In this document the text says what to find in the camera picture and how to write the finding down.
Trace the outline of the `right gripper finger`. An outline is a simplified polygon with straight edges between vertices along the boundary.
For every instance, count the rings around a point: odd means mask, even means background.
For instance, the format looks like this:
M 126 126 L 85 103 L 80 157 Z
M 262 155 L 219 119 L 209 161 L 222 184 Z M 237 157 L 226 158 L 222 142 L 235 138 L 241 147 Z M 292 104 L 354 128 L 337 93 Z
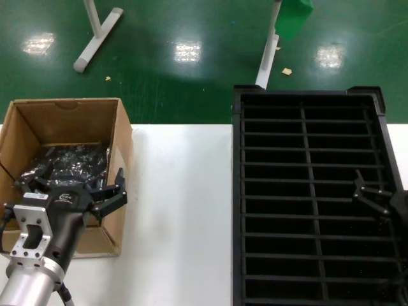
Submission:
M 391 209 L 390 200 L 393 193 L 384 189 L 376 189 L 366 184 L 359 169 L 355 170 L 356 179 L 354 180 L 355 190 L 353 200 L 360 202 L 374 211 L 378 217 L 389 218 Z

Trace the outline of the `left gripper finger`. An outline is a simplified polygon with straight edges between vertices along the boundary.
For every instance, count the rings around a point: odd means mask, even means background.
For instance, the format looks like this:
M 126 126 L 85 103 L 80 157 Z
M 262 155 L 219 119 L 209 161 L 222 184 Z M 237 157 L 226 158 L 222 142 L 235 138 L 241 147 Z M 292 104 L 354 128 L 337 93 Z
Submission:
M 128 202 L 125 185 L 124 169 L 119 168 L 114 184 L 96 189 L 87 189 L 92 198 L 91 214 L 97 220 L 104 219 Z
M 19 191 L 50 191 L 55 187 L 49 182 L 53 170 L 54 164 L 48 162 L 44 168 L 37 169 L 27 178 L 14 181 L 13 188 Z

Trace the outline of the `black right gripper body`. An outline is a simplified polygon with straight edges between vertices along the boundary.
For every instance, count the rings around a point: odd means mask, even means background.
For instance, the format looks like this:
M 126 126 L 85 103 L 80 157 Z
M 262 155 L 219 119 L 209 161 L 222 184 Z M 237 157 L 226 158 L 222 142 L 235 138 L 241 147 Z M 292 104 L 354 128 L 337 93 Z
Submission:
M 390 205 L 401 218 L 402 224 L 407 225 L 407 191 L 397 191 L 390 199 Z

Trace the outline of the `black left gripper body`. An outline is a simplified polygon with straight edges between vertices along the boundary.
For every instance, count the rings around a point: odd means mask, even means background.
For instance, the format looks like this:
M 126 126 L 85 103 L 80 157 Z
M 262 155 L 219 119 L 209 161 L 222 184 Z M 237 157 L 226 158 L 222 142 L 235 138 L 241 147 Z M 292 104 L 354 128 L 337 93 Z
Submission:
M 66 271 L 87 220 L 92 198 L 86 188 L 55 186 L 50 191 L 22 191 L 18 204 L 18 256 L 36 266 L 51 259 Z

